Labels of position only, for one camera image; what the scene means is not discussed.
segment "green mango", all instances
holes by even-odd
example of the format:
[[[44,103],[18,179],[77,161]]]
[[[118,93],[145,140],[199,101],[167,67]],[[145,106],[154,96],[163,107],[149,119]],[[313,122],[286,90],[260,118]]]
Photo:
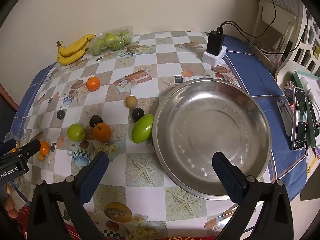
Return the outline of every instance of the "green mango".
[[[131,138],[134,143],[142,143],[148,140],[152,134],[153,115],[146,114],[134,125]]]

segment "metal basin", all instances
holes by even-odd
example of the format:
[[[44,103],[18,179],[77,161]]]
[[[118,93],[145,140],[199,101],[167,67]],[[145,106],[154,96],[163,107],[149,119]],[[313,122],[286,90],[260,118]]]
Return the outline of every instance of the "metal basin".
[[[237,86],[217,79],[191,80],[170,91],[156,111],[152,136],[172,181],[205,199],[229,198],[212,168],[215,152],[257,179],[271,154],[270,127],[260,106]]]

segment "black charger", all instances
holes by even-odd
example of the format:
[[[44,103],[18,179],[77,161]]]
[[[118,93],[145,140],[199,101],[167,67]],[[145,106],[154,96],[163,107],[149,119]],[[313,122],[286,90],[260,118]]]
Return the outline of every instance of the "black charger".
[[[211,31],[208,37],[207,52],[218,56],[221,52],[224,40],[223,28],[219,27],[217,31]]]

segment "orange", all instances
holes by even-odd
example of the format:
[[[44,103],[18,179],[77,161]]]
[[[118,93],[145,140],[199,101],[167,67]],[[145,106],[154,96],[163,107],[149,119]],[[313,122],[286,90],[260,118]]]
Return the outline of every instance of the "orange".
[[[111,128],[106,123],[98,123],[92,130],[93,137],[100,141],[106,142],[110,139]]]
[[[50,145],[46,141],[40,142],[40,154],[41,155],[47,155],[50,152]]]
[[[89,91],[96,91],[100,87],[100,79],[97,77],[91,77],[88,79],[86,85]]]

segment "brown round fruit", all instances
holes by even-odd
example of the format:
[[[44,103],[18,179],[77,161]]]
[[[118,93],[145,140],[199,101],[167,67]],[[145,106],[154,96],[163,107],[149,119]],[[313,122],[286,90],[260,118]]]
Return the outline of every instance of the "brown round fruit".
[[[127,108],[135,108],[137,103],[138,103],[138,100],[135,96],[128,96],[125,99],[125,105],[127,106]]]
[[[38,160],[43,162],[45,160],[45,156],[40,154],[40,153],[38,153]]]
[[[92,135],[93,128],[89,124],[84,128],[84,130],[85,130],[85,139],[89,141],[94,140],[94,136]]]

